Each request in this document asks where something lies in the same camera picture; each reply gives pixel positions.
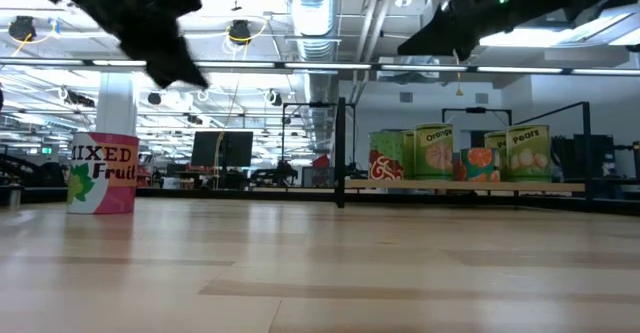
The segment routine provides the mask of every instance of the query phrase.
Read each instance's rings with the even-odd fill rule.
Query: black monitor
[[[174,177],[178,175],[178,172],[184,172],[187,170],[186,164],[167,164],[167,177]]]
[[[192,166],[212,167],[216,144],[222,132],[196,132],[191,153]],[[224,132],[218,153],[219,167],[251,166],[253,132]]]

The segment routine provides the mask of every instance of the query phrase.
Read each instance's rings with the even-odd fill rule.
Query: pipe
[[[335,32],[337,0],[291,0],[291,19],[296,35],[311,37],[332,36]],[[298,40],[298,53],[303,61],[333,61],[336,58],[337,43],[327,40]],[[334,75],[307,74],[303,78],[307,102],[333,103],[338,99],[338,77]],[[312,147],[320,150],[322,142],[330,140],[330,127],[335,109],[307,111],[306,117],[311,127]]]
[[[369,28],[371,28],[371,21],[373,20],[373,13],[375,13],[377,3],[378,0],[369,1],[369,7],[367,7],[367,12],[364,15],[364,23],[362,24],[362,30],[360,31],[358,48],[356,49],[356,54],[353,57],[354,62],[359,62],[362,56],[362,51],[364,50],[364,45],[368,37]]]
[[[373,56],[373,51],[376,49],[376,44],[378,43],[378,37],[380,36],[380,32],[382,31],[382,25],[384,24],[384,20],[387,16],[387,12],[389,11],[390,5],[391,5],[391,0],[384,0],[382,2],[380,13],[376,18],[376,24],[373,27],[373,32],[371,32],[371,42],[369,42],[369,46],[367,47],[367,53],[364,56],[365,62],[371,61],[371,57]]]

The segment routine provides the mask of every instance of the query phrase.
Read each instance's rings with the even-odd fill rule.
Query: wooden shelf
[[[455,182],[455,181],[403,181],[365,180],[345,181],[346,188],[396,188],[396,189],[459,189],[485,191],[535,191],[535,192],[584,192],[581,183],[544,182]]]

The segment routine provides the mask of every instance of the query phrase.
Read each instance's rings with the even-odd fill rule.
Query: black pole
[[[587,206],[593,201],[593,172],[591,171],[591,105],[589,102],[582,104],[582,130],[584,134],[584,188]]]
[[[338,99],[336,109],[335,127],[335,163],[334,163],[334,194],[338,208],[344,208],[344,175],[345,175],[345,150],[346,150],[346,125],[347,119],[346,99]]]
[[[286,110],[287,110],[287,106],[288,104],[283,104],[282,105],[282,154],[280,155],[280,161],[284,162],[284,130],[286,127]]]
[[[640,142],[633,142],[633,162],[636,166],[636,180],[640,182]]]
[[[351,135],[351,159],[353,159],[353,162],[356,163],[356,135],[358,134],[358,132],[356,132],[357,129],[357,125],[356,125],[356,106],[353,105],[351,107],[353,109],[353,134]]]

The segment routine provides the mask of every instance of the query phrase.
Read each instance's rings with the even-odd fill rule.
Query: green leaf graphic
[[[76,167],[76,172],[80,177],[87,177],[89,175],[89,163],[85,163],[81,166]]]
[[[95,183],[93,183],[92,181],[85,182],[84,188],[82,189],[82,195],[89,193],[94,185]]]
[[[89,164],[71,167],[67,203],[71,204],[74,198],[80,202],[86,202],[86,195],[94,186],[95,183],[89,178]]]

